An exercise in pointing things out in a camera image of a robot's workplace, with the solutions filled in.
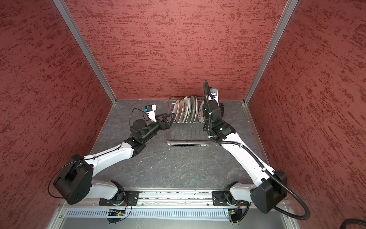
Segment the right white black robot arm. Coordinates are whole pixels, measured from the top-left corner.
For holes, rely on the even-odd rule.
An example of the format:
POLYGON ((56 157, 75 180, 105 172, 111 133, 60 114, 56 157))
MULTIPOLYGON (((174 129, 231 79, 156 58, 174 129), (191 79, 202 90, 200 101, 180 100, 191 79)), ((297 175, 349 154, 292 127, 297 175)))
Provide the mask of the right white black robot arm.
POLYGON ((225 193, 226 202, 230 205, 238 201, 250 202, 267 214, 287 196, 287 191, 267 172, 280 181, 287 181, 286 175, 274 171, 243 142, 235 129, 222 119, 222 107, 217 101, 204 101, 202 110, 205 117, 204 131, 208 133, 209 139, 227 150, 253 182, 252 185, 239 182, 229 185, 225 193))

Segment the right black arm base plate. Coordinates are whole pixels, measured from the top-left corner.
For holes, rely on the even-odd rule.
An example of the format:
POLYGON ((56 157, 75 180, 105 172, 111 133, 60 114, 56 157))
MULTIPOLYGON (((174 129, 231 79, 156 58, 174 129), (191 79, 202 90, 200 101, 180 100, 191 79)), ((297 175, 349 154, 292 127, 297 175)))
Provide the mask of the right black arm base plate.
POLYGON ((229 191, 212 191, 212 199, 214 206, 247 207, 249 204, 247 201, 234 199, 229 191))

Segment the plain cream white plate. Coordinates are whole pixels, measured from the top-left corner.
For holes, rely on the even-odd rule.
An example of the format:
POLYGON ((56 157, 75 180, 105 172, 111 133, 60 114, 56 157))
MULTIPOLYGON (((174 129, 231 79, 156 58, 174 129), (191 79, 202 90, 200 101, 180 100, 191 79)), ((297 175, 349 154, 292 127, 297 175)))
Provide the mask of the plain cream white plate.
POLYGON ((190 123, 194 123, 196 119, 196 111, 197 111, 197 98, 195 96, 190 97, 191 102, 191 113, 190 113, 190 123))

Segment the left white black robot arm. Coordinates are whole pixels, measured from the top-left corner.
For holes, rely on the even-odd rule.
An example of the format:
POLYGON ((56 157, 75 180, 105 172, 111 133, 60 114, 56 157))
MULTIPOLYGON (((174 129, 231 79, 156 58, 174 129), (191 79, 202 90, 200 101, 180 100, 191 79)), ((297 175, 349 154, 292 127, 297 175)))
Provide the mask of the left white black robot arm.
POLYGON ((138 119, 130 127, 131 135, 116 147, 88 156, 74 155, 53 178, 53 185, 70 205, 84 199, 104 199, 114 206, 126 202, 125 192, 118 182, 97 181, 94 177, 104 169, 139 155, 146 142, 160 130, 170 129, 176 114, 160 114, 150 124, 138 119))

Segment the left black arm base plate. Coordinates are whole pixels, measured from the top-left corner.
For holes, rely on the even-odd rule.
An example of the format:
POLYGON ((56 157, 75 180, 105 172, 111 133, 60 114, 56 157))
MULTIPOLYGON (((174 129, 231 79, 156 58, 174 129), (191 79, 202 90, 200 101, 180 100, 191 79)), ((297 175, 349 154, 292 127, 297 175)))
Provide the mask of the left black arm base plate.
POLYGON ((116 197, 110 200, 101 198, 99 201, 99 206, 136 206, 139 198, 139 191, 121 191, 117 192, 116 197))

